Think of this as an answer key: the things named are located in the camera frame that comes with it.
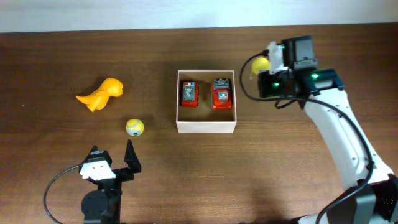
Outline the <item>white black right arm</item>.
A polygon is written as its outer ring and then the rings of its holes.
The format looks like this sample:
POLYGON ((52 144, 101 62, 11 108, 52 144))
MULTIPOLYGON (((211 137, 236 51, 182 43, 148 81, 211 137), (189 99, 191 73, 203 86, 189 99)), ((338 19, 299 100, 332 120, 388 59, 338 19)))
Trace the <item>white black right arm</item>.
POLYGON ((332 68, 320 69, 309 36, 271 42, 259 69, 259 95, 298 102, 315 123, 342 179, 343 193, 318 214, 293 223, 397 223, 397 176, 361 129, 345 86, 332 68))

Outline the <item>red fire truck with ladder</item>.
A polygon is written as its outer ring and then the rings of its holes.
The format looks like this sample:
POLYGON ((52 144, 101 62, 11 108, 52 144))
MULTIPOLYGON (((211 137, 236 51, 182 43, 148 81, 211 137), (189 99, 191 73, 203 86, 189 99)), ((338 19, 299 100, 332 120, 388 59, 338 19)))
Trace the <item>red fire truck with ladder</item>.
POLYGON ((196 108, 199 102, 199 86, 192 80, 183 80, 180 87, 180 106, 196 108))

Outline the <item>yellow grey ball toy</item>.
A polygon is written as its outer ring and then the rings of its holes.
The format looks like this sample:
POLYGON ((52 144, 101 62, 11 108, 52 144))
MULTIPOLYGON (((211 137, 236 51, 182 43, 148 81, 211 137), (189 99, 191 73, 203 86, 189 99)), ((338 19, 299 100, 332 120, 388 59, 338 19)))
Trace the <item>yellow grey ball toy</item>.
POLYGON ((125 125, 128 135, 136 137, 144 132, 144 123, 139 119, 130 119, 125 125))

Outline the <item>yellow wooden rattle drum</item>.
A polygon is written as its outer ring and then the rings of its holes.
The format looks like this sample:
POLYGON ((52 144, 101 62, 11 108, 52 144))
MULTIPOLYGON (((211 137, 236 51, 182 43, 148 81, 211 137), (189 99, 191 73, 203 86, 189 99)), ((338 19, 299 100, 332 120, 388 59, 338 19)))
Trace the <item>yellow wooden rattle drum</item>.
POLYGON ((268 71, 270 69, 270 62, 266 57, 257 57, 252 61, 250 80, 253 80, 259 73, 268 71))

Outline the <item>orange dinosaur toy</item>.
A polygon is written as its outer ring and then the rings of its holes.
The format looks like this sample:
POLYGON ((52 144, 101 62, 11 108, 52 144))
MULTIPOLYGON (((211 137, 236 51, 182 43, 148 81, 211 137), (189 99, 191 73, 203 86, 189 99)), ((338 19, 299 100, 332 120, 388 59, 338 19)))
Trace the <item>orange dinosaur toy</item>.
POLYGON ((124 86, 116 78, 106 78, 97 90, 86 96, 76 96, 91 112, 102 110, 111 97, 119 97, 123 94, 124 86))

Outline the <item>pink box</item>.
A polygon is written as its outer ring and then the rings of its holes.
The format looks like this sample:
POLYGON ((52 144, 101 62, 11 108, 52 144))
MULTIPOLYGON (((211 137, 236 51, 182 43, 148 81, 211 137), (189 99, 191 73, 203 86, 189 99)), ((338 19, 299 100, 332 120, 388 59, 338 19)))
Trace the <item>pink box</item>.
POLYGON ((177 72, 176 125, 179 133, 233 133, 238 120, 236 87, 233 70, 179 70, 177 72), (228 79, 231 88, 230 109, 214 110, 211 104, 211 83, 228 79), (198 83, 198 106, 186 108, 180 105, 184 81, 198 83))

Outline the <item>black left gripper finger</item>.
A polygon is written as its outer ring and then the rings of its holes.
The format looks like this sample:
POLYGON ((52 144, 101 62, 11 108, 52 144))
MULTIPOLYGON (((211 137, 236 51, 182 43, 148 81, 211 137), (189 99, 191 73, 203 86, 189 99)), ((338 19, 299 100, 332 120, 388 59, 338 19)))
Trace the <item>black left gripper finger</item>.
POLYGON ((133 173, 140 173, 141 172, 141 163, 139 162, 134 146, 132 144, 132 141, 129 139, 127 141, 126 145, 126 152, 124 156, 124 162, 127 164, 128 168, 133 172, 133 173))
POLYGON ((99 150, 98 147, 94 145, 82 163, 85 164, 85 163, 98 162, 98 161, 106 161, 108 165, 112 164, 112 159, 108 151, 99 150))

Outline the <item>red fire truck grey top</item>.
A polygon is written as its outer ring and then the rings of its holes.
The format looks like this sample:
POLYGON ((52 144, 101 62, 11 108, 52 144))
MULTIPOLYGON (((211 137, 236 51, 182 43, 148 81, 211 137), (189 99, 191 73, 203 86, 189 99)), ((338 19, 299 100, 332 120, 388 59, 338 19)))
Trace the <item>red fire truck grey top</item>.
POLYGON ((211 108, 213 110, 230 110, 232 94, 229 79, 219 78, 211 84, 211 108))

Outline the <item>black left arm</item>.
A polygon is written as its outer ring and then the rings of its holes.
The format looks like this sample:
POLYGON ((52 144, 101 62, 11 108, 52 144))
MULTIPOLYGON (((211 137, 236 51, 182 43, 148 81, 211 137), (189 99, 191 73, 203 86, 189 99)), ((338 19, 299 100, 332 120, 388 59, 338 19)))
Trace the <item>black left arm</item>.
POLYGON ((141 172, 132 141, 129 139, 124 155, 126 167, 112 169, 108 151, 93 146, 83 160, 79 173, 83 179, 95 184, 96 190, 87 193, 81 201, 84 223, 119 223, 121 214, 122 183, 134 180, 141 172))

